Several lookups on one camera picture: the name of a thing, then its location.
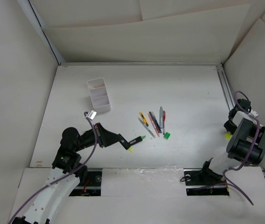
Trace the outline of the yellow highlighter cap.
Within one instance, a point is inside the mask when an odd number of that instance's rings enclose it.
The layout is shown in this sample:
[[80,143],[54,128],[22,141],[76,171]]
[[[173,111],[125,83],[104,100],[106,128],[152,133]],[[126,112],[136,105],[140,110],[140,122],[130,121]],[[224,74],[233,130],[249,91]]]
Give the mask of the yellow highlighter cap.
[[225,138],[226,138],[227,140],[230,140],[231,137],[232,137],[232,135],[231,135],[230,133],[226,133],[226,134],[225,134]]

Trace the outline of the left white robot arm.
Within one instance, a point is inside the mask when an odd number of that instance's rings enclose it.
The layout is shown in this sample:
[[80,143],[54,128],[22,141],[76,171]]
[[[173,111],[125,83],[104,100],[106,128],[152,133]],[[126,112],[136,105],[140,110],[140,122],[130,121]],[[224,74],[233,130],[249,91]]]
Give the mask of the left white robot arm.
[[100,123],[80,134],[74,127],[62,133],[60,147],[43,187],[30,196],[12,215],[10,224],[52,224],[65,200],[77,185],[87,181],[86,163],[81,163],[80,150],[88,147],[104,148],[120,143],[125,150],[131,144],[121,135],[103,128]]

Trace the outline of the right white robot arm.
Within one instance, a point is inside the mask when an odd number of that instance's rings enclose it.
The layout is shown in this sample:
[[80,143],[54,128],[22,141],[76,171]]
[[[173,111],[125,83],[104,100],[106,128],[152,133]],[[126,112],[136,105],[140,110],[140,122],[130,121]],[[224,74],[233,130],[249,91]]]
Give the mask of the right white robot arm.
[[249,100],[238,99],[223,125],[231,134],[231,140],[226,148],[230,159],[243,162],[250,147],[253,146],[246,166],[258,165],[265,156],[265,126],[257,123],[256,114],[253,115],[252,112]]

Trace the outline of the black green highlighter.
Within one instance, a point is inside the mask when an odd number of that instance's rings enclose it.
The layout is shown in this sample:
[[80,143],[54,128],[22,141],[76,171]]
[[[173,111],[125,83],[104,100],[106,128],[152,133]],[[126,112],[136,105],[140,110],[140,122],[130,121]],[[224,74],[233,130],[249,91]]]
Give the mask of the black green highlighter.
[[135,144],[137,144],[137,143],[142,142],[142,141],[144,140],[144,138],[145,138],[145,136],[139,136],[139,137],[137,137],[137,138],[131,140],[129,143],[130,143],[131,145],[135,145]]

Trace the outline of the clear green pen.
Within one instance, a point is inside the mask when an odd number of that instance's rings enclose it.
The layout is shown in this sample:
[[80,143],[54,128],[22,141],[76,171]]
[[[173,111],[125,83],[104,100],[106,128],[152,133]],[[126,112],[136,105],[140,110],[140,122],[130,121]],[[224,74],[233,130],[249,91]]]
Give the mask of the clear green pen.
[[150,133],[150,135],[155,138],[154,133],[149,129],[149,127],[142,121],[141,118],[138,118],[139,122],[143,125],[143,127]]

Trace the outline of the yellow utility knife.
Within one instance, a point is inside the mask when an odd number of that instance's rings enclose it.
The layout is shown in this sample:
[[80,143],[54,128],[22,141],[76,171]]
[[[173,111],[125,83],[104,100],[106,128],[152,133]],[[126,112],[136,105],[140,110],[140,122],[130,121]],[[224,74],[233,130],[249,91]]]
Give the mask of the yellow utility knife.
[[142,122],[143,122],[147,127],[149,127],[149,123],[148,123],[148,121],[146,120],[144,114],[143,114],[142,112],[139,112],[139,114],[140,114],[140,117],[141,117],[141,119],[142,119]]

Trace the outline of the clear pink pen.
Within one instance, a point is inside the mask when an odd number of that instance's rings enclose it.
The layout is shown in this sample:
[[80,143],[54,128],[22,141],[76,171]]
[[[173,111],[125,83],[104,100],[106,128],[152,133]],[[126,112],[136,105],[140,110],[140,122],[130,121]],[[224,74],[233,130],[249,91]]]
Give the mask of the clear pink pen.
[[153,118],[152,118],[152,116],[151,116],[151,113],[148,113],[148,116],[149,116],[149,119],[150,119],[150,121],[151,121],[151,123],[152,123],[152,126],[153,126],[153,128],[154,128],[154,130],[155,130],[157,136],[160,137],[160,133],[159,133],[159,131],[158,131],[156,125],[155,125],[155,122],[153,121]]

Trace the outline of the black blue pen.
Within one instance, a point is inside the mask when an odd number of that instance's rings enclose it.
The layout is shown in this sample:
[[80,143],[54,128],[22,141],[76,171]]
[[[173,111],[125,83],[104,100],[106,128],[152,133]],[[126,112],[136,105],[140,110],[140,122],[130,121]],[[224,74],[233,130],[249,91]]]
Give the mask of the black blue pen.
[[159,124],[158,124],[158,121],[157,121],[157,119],[156,119],[156,117],[155,117],[154,112],[149,112],[149,114],[150,114],[150,116],[152,117],[153,122],[154,122],[154,124],[155,124],[155,126],[156,126],[158,132],[159,132],[159,133],[162,133],[161,128],[160,128],[160,126],[159,126]]

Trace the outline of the green highlighter cap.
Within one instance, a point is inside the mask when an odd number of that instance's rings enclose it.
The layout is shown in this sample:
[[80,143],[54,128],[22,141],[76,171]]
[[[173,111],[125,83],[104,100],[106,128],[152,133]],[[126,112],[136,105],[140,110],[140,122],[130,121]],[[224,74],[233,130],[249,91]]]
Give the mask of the green highlighter cap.
[[164,134],[164,138],[168,140],[169,137],[170,137],[170,133],[166,132],[166,133]]

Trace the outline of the light blue mechanical pencil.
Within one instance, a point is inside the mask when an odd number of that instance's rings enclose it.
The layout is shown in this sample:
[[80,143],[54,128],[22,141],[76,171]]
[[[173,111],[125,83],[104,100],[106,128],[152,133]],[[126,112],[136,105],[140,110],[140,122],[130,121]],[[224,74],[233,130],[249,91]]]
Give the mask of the light blue mechanical pencil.
[[161,106],[160,107],[160,115],[159,115],[159,118],[160,118],[160,128],[163,129],[163,126],[164,126],[164,121],[163,121],[163,118],[164,118],[164,113],[163,113],[163,107]]

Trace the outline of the clear red pen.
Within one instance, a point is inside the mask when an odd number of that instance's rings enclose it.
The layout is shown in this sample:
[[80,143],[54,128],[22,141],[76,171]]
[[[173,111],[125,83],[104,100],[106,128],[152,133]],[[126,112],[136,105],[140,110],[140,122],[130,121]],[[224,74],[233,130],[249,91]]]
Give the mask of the clear red pen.
[[165,131],[165,120],[166,120],[166,112],[163,111],[163,135],[165,135],[166,131]]

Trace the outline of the white three-compartment organizer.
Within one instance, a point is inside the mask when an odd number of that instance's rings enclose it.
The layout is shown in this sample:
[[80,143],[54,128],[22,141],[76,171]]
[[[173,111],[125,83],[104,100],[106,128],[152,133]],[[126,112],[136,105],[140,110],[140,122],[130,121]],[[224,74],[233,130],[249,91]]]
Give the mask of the white three-compartment organizer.
[[103,78],[97,78],[87,81],[88,90],[91,86],[104,86],[102,88],[89,90],[90,98],[93,109],[97,113],[105,113],[111,110],[111,104],[108,97],[105,80]]

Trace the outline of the aluminium rail right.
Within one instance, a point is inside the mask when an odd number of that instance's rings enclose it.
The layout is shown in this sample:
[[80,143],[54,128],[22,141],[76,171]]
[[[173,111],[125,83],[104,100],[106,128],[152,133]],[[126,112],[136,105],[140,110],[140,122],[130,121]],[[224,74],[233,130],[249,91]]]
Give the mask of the aluminium rail right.
[[225,101],[227,103],[228,109],[231,110],[234,108],[235,102],[234,102],[234,99],[232,96],[232,92],[230,89],[230,85],[229,85],[227,76],[226,76],[225,71],[224,71],[224,67],[221,63],[216,65],[216,71],[217,71],[217,74],[218,74],[218,77],[220,80],[220,84],[221,84],[221,87],[223,90],[224,98],[225,98]]

